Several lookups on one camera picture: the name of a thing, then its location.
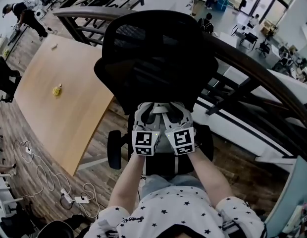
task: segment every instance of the white shirt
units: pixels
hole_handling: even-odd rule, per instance
[[[170,186],[144,197],[132,215],[120,206],[104,209],[84,238],[156,238],[171,227],[195,237],[225,238],[223,225],[232,220],[248,238],[261,237],[265,229],[255,212],[237,197],[224,198],[214,209],[205,191]]]
[[[258,23],[259,23],[259,20],[257,18],[250,18],[249,20],[249,23],[252,25],[252,26],[257,26]]]

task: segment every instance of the wooden floor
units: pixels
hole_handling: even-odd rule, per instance
[[[51,13],[48,13],[44,18],[44,22],[52,29],[56,29],[59,35],[71,38],[58,19],[53,17]],[[13,69],[23,73],[40,44],[37,33],[28,28],[9,56],[7,63]],[[24,149],[19,148],[18,143],[15,144],[14,155],[13,143],[15,140],[19,142],[29,140],[34,152],[42,157],[52,172],[55,174],[63,172],[62,168],[53,161],[33,134],[15,101],[10,104],[0,103],[0,127],[3,134],[1,145],[4,150],[0,154],[0,162],[2,158],[5,158],[5,163],[14,163],[14,158],[17,161],[17,176],[8,180],[15,197],[33,195],[42,189],[41,182],[37,178],[37,166],[43,164],[36,157],[31,163],[26,164],[22,155],[25,158],[28,156],[25,156]],[[114,101],[100,123],[84,158],[99,156],[105,158],[108,133],[115,129],[125,133],[127,117],[123,114],[121,107]],[[214,136],[214,146],[214,163],[228,178],[235,194],[241,199],[248,201],[253,209],[263,209],[269,213],[282,191],[288,173],[275,165],[255,162],[253,155],[230,143],[226,143],[217,136]],[[125,165],[126,161],[122,160],[122,166],[124,167]],[[39,170],[38,174],[41,180],[45,179],[41,170]],[[82,185],[90,182],[95,186],[101,209],[104,209],[108,204],[112,189],[120,174],[121,171],[111,169],[108,166],[108,162],[105,162],[80,170],[74,177],[67,175],[71,184],[70,194],[72,198],[79,196],[83,192]],[[66,181],[62,177],[60,179],[61,186],[68,190]],[[72,214],[78,214],[83,211],[76,204],[70,210],[64,209],[60,204],[61,188],[56,178],[53,178],[53,181],[55,184],[54,191],[49,191],[45,186],[39,195],[35,197],[26,196],[22,204],[26,205],[31,200],[35,215],[44,218],[46,222],[66,219],[71,217]],[[65,207],[69,207],[65,200],[62,203]],[[86,208],[91,215],[95,215],[98,210],[94,201],[91,201]]]

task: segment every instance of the wooden handrail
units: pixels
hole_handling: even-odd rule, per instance
[[[84,17],[113,21],[134,11],[114,7],[69,7],[54,11],[58,17]],[[307,128],[307,109],[298,98],[272,73],[240,50],[210,34],[204,34],[205,47],[216,58],[233,66],[240,72],[259,82],[259,84],[292,110]]]
[[[53,11],[57,17],[81,17],[113,21],[114,19],[135,12],[125,8],[80,6],[60,8]]]

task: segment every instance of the forearm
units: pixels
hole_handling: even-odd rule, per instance
[[[188,154],[188,156],[214,207],[223,198],[234,195],[225,176],[200,149]]]
[[[144,162],[145,156],[132,155],[113,189],[108,206],[121,206],[132,214]]]
[[[18,22],[18,24],[22,24],[23,23],[23,20],[24,20],[24,15],[25,15],[25,12],[22,12],[21,14],[20,14],[20,19],[19,19],[19,22]]]

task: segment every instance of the blue bin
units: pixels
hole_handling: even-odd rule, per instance
[[[216,9],[220,11],[225,11],[229,0],[217,0]]]

